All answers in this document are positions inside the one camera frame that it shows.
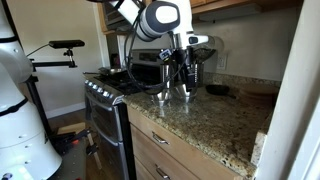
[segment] wooden cabinet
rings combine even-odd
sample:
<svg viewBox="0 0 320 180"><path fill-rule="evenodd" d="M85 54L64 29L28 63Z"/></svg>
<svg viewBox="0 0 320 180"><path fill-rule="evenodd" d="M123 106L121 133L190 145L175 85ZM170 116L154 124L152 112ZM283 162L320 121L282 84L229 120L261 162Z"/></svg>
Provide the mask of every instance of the wooden cabinet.
<svg viewBox="0 0 320 180"><path fill-rule="evenodd" d="M141 162L136 157L134 157L134 162L136 166L136 174L138 180L155 180L155 178L149 173L149 171L141 164Z"/></svg>
<svg viewBox="0 0 320 180"><path fill-rule="evenodd" d="M200 6L206 3L206 0L190 0L191 7Z"/></svg>
<svg viewBox="0 0 320 180"><path fill-rule="evenodd" d="M303 0L190 0L192 14L196 18L197 15L237 7L245 4L255 3L261 7L262 12L284 9L289 7L301 6Z"/></svg>
<svg viewBox="0 0 320 180"><path fill-rule="evenodd" d="M148 5L152 2L152 0L143 0L143 2ZM115 30L110 30L108 29L104 17L104 11L103 11L103 4L102 3L97 3L97 9L99 13L99 21L100 21L100 27L101 31L105 35L110 35L110 34L126 34L126 32L121 32L121 31L115 31Z"/></svg>
<svg viewBox="0 0 320 180"><path fill-rule="evenodd" d="M128 107L134 155L155 179L243 179L178 136ZM137 174L144 170L137 168Z"/></svg>

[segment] wall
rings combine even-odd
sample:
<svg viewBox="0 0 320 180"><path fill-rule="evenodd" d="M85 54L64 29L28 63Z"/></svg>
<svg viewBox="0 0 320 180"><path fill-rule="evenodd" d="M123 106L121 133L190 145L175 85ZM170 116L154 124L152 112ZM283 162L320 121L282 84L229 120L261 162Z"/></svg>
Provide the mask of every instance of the wall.
<svg viewBox="0 0 320 180"><path fill-rule="evenodd" d="M82 72L108 65L107 51L100 49L106 45L96 22L96 5L85 0L9 0L8 4L26 54L51 40L81 39L86 43L73 49L78 68L44 67L34 73L48 118L84 108ZM68 61L65 51L48 46L29 58Z"/></svg>
<svg viewBox="0 0 320 180"><path fill-rule="evenodd" d="M226 70L216 70L217 56L213 56L205 62L205 71L281 81L298 17L299 11L293 8L194 24L196 34L220 37L228 53ZM165 36L152 43L137 40L134 48L169 44Z"/></svg>

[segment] oven door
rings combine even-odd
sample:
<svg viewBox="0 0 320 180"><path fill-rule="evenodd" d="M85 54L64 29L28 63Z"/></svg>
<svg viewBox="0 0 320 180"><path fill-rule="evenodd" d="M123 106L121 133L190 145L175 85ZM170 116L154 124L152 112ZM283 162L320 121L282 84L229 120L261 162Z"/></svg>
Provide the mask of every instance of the oven door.
<svg viewBox="0 0 320 180"><path fill-rule="evenodd" d="M125 148L123 142L110 143L104 134L99 134L100 136L100 145L99 151L104 159L104 162L107 162L105 165L109 170L108 173L111 173L111 177L114 180L129 180L129 171L126 161Z"/></svg>
<svg viewBox="0 0 320 180"><path fill-rule="evenodd" d="M97 131L103 132L110 143L122 142L118 107L110 105L99 95L94 96L89 92L86 92L86 98L89 101L91 119Z"/></svg>

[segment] stainless steel oven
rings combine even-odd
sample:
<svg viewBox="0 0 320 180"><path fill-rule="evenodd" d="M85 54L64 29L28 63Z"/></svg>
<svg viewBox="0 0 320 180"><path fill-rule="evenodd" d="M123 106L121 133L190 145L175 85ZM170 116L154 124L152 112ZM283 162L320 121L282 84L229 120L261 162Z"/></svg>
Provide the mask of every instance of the stainless steel oven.
<svg viewBox="0 0 320 180"><path fill-rule="evenodd" d="M86 84L87 108L100 137L101 158L109 163L116 179L136 179L126 105L110 103L91 87Z"/></svg>
<svg viewBox="0 0 320 180"><path fill-rule="evenodd" d="M160 82L160 50L134 50L132 73L139 81L148 84ZM136 179L127 106L124 96L141 92L127 71L103 74L85 81L87 114L101 138L100 149L106 162L116 172L116 179Z"/></svg>

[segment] white robot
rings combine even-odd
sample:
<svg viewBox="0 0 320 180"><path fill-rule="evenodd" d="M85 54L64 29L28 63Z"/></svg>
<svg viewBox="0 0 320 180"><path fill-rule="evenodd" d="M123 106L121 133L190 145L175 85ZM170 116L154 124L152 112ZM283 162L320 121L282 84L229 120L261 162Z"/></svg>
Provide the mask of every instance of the white robot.
<svg viewBox="0 0 320 180"><path fill-rule="evenodd" d="M132 24L146 42L171 34L172 47L181 56L185 83L194 86L189 46L208 41L193 34L189 0L154 1L141 11L138 1L107 1ZM32 73L18 37L15 36L0 2L0 177L4 180L48 179L61 165L62 158L46 137L37 108L19 91L18 84Z"/></svg>
<svg viewBox="0 0 320 180"><path fill-rule="evenodd" d="M2 179L48 179L62 158L46 137L34 104L17 85L32 73L0 3L0 177Z"/></svg>

